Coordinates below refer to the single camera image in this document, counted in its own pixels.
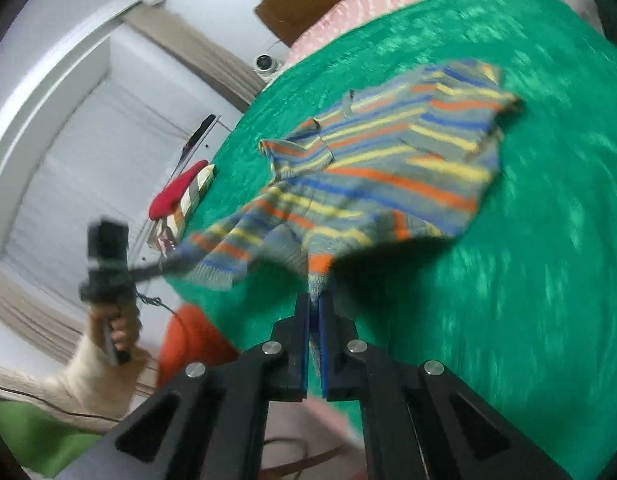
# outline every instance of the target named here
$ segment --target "hand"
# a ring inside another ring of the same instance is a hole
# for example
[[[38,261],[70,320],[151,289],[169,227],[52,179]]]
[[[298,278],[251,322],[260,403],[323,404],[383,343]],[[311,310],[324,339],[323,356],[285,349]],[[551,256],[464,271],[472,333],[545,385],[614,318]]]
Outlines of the hand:
[[[134,301],[117,307],[114,304],[94,304],[89,312],[88,336],[99,348],[104,349],[102,322],[110,322],[111,339],[118,350],[130,350],[140,337],[142,324],[138,319],[138,308]]]

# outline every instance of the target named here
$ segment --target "green bed sheet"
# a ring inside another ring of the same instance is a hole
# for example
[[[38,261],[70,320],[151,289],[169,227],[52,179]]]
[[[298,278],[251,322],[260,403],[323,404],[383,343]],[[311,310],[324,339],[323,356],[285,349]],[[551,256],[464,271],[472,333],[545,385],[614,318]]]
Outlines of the green bed sheet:
[[[524,100],[501,124],[503,174],[450,246],[371,252],[335,275],[355,292],[362,338],[405,362],[444,362],[575,480],[592,480],[617,449],[617,49],[564,4],[425,0],[345,34],[253,103],[189,232],[267,183],[259,139],[349,88],[461,57],[502,67]],[[268,338],[304,289],[272,264],[226,292],[172,284],[240,349]],[[354,403],[339,408],[359,427]]]

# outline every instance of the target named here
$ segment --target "sweater sleeve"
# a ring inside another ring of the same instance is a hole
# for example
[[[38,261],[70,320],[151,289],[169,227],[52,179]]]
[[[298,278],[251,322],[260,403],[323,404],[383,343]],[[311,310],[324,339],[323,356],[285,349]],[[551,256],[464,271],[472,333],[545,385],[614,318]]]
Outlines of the sweater sleeve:
[[[83,335],[66,368],[44,379],[44,389],[69,404],[58,404],[60,408],[75,410],[79,406],[96,415],[122,418],[149,357],[146,351],[134,348],[129,362],[112,366],[104,351]]]

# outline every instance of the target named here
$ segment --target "striped sweater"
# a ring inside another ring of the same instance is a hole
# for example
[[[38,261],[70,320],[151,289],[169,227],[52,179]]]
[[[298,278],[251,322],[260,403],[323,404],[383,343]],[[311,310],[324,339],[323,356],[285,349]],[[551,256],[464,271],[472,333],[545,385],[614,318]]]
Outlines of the striped sweater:
[[[495,117],[516,97],[478,60],[421,66],[346,95],[286,139],[262,140],[272,181],[181,249],[188,278],[229,288],[258,258],[307,276],[313,298],[336,258],[466,229],[499,169]]]

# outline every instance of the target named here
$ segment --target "silver bolt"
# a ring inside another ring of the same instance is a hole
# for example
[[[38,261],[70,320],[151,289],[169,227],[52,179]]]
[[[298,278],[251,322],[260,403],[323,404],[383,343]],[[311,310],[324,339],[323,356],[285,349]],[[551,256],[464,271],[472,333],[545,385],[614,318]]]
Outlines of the silver bolt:
[[[351,339],[346,348],[349,349],[349,352],[353,354],[361,354],[365,352],[369,346],[366,344],[366,341],[362,341],[361,339]]]
[[[444,365],[439,361],[427,361],[425,363],[425,372],[429,375],[442,375]]]
[[[186,365],[184,371],[190,378],[195,378],[204,375],[206,367],[202,363],[191,363]]]
[[[262,345],[262,352],[266,355],[279,354],[282,350],[282,344],[278,341],[267,341]]]

